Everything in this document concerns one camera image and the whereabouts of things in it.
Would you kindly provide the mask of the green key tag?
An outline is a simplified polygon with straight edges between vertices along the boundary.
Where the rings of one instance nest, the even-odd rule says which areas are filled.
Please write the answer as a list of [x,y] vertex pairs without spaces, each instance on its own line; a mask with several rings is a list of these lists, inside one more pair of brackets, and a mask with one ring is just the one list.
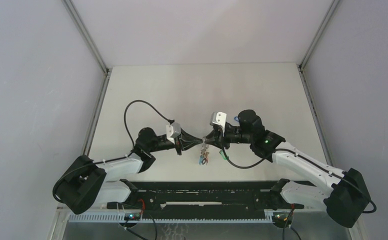
[[228,155],[222,149],[219,151],[219,154],[223,160],[225,160],[225,161],[229,160]]

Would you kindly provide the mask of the large keyring with key tags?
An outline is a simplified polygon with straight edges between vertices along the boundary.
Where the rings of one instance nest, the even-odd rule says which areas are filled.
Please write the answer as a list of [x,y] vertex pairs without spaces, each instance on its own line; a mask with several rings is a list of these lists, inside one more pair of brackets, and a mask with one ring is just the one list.
[[206,139],[203,138],[198,162],[200,166],[207,165],[209,163],[209,146],[210,145],[206,143]]

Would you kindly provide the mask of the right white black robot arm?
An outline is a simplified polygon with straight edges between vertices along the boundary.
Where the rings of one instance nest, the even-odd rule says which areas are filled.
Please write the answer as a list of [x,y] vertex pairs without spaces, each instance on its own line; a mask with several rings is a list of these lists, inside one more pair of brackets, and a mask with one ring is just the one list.
[[322,163],[298,150],[282,136],[267,130],[261,118],[252,109],[241,111],[238,126],[227,122],[224,112],[213,112],[210,125],[213,130],[205,143],[221,149],[226,160],[234,167],[226,153],[231,144],[248,144],[260,158],[285,167],[309,181],[303,185],[282,178],[271,189],[271,203],[277,208],[298,204],[326,212],[337,224],[352,228],[362,214],[377,210],[363,175],[356,169],[348,171]]

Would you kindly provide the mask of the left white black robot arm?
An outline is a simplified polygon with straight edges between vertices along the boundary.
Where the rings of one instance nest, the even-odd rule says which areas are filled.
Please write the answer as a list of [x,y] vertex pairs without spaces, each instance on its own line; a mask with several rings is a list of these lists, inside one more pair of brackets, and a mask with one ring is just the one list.
[[77,157],[53,186],[52,195],[76,215],[113,202],[131,209],[139,196],[124,182],[125,176],[148,170],[156,160],[153,152],[174,149],[181,155],[202,143],[203,139],[185,132],[176,123],[167,125],[163,135],[145,127],[139,131],[131,153],[124,157],[98,162],[87,155]]

